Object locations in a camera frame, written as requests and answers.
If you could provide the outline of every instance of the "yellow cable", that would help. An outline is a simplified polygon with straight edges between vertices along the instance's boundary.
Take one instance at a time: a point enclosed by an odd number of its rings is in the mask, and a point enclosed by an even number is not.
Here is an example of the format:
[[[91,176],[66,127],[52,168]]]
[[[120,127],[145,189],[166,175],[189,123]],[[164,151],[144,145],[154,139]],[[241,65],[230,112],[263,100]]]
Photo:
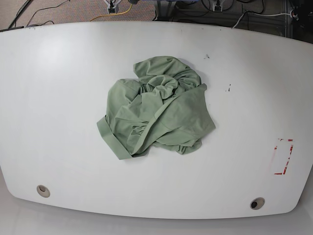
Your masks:
[[[95,19],[98,19],[98,18],[101,18],[101,17],[106,17],[106,16],[118,16],[118,15],[123,15],[123,14],[129,12],[129,11],[131,10],[131,8],[132,8],[132,4],[131,4],[131,6],[129,7],[129,9],[128,9],[127,11],[124,11],[124,12],[121,12],[121,13],[116,13],[116,14],[108,14],[108,15],[97,16],[97,17],[93,18],[93,19],[90,20],[90,21],[94,21]]]

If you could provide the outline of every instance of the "green shirt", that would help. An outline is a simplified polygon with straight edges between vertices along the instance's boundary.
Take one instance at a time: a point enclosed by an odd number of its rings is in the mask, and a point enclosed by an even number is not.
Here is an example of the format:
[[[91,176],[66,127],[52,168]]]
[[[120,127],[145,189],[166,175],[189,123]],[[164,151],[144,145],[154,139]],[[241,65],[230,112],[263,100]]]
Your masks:
[[[134,65],[138,79],[110,89],[99,132],[119,159],[145,155],[150,145],[191,153],[215,128],[207,111],[206,85],[190,67],[170,56]]]

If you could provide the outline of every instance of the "round hole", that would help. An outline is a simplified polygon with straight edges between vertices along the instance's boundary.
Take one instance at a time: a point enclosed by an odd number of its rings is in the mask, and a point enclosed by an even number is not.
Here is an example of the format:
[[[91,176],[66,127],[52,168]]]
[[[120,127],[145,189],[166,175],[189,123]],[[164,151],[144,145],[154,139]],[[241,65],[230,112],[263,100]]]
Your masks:
[[[50,196],[50,191],[47,189],[47,187],[45,187],[43,185],[38,185],[37,186],[37,193],[41,197],[49,197]]]
[[[265,200],[262,197],[258,197],[256,199],[254,199],[251,203],[250,203],[250,208],[253,210],[258,210],[260,208],[262,208],[262,206],[264,205]]]

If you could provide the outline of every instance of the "table surface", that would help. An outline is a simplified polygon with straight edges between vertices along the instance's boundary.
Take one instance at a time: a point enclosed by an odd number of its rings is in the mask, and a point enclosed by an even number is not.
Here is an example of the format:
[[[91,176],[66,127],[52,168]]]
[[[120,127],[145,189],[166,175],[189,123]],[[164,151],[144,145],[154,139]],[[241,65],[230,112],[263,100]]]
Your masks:
[[[313,45],[216,26],[95,22],[1,33],[0,51],[0,166],[13,196],[151,218],[296,206],[313,164]],[[192,154],[152,147],[120,161],[96,126],[108,90],[136,78],[134,63],[161,55],[179,58],[208,85],[217,129]],[[41,197],[38,185],[51,196]],[[258,197],[265,204],[252,210]]]

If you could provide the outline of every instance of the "white table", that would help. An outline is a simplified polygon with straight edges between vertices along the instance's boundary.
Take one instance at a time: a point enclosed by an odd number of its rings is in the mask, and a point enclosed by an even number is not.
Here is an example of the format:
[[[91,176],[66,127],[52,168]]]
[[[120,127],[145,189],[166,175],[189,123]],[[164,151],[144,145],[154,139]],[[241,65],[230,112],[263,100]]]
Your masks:
[[[120,161],[96,122],[114,82],[136,78],[132,65],[159,55],[199,73],[217,129],[192,154],[152,147],[148,156]],[[312,59],[307,43],[184,23],[71,23],[1,33],[6,185],[21,199],[125,216],[289,212],[313,164]],[[51,196],[41,197],[38,185]],[[252,210],[258,197],[265,204]]]

